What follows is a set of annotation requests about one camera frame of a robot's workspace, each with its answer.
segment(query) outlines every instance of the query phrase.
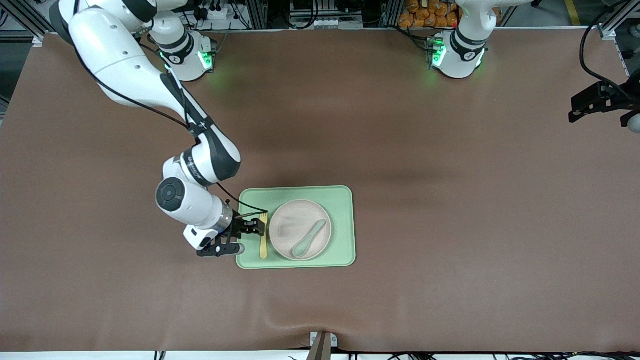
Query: spoon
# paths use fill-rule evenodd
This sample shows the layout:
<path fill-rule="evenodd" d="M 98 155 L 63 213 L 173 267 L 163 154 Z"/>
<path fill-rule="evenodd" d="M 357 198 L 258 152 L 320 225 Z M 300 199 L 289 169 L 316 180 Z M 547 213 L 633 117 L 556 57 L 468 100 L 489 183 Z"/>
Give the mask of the spoon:
<path fill-rule="evenodd" d="M 314 228 L 311 229 L 311 231 L 305 236 L 305 238 L 302 239 L 299 243 L 296 244 L 296 246 L 293 247 L 293 251 L 292 251 L 293 256 L 295 256 L 296 258 L 299 258 L 302 255 L 306 254 L 307 250 L 309 249 L 309 245 L 311 245 L 311 240 L 313 240 L 313 238 L 316 237 L 316 235 L 318 234 L 318 231 L 320 231 L 320 229 L 322 229 L 325 224 L 326 224 L 325 219 L 318 220 Z"/>

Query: tray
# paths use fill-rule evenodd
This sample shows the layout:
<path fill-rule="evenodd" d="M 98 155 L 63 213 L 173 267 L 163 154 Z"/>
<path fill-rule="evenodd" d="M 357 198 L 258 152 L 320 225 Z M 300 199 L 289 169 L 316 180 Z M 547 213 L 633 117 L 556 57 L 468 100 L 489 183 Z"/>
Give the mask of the tray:
<path fill-rule="evenodd" d="M 260 258 L 260 236 L 243 235 L 243 254 L 236 263 L 243 269 L 340 267 L 353 264 L 356 259 L 355 230 L 353 226 L 353 195 L 347 186 L 309 186 L 303 188 L 247 189 L 240 200 L 269 211 L 269 218 L 283 204 L 291 200 L 306 199 L 320 204 L 331 219 L 333 231 L 329 245 L 318 257 L 307 261 L 293 261 L 281 256 L 267 242 L 268 257 Z M 240 214 L 255 210 L 240 204 Z"/>

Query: table surface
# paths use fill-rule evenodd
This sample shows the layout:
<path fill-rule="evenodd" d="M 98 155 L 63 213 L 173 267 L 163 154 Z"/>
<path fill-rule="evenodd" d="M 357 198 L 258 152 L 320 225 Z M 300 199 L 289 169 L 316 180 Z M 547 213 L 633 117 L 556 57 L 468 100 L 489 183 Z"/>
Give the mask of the table surface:
<path fill-rule="evenodd" d="M 393 31 L 230 35 L 187 84 L 243 155 L 227 188 L 343 184 L 346 268 L 202 259 L 156 208 L 182 128 L 33 49 L 0 129 L 0 350 L 640 350 L 640 138 L 569 124 L 582 30 L 496 31 L 464 80 Z M 587 61 L 625 79 L 612 42 Z"/>

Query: round plate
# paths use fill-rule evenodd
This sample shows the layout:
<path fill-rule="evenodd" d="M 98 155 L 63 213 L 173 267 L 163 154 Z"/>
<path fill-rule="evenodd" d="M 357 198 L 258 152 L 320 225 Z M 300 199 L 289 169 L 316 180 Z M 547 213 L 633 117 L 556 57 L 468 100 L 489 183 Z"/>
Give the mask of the round plate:
<path fill-rule="evenodd" d="M 307 253 L 296 258 L 293 248 L 305 238 L 316 223 L 324 219 L 325 225 L 311 240 Z M 280 255 L 290 260 L 311 260 L 322 254 L 331 239 L 329 214 L 317 203 L 293 200 L 280 206 L 269 219 L 269 241 Z"/>

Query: yellow fork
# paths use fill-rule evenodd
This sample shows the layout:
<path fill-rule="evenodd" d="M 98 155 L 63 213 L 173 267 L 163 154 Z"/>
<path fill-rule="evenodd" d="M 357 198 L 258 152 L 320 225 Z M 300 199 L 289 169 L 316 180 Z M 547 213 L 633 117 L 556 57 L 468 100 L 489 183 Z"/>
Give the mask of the yellow fork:
<path fill-rule="evenodd" d="M 260 258 L 267 258 L 267 222 L 269 221 L 268 214 L 260 214 L 260 221 L 264 222 L 264 235 L 260 238 Z"/>

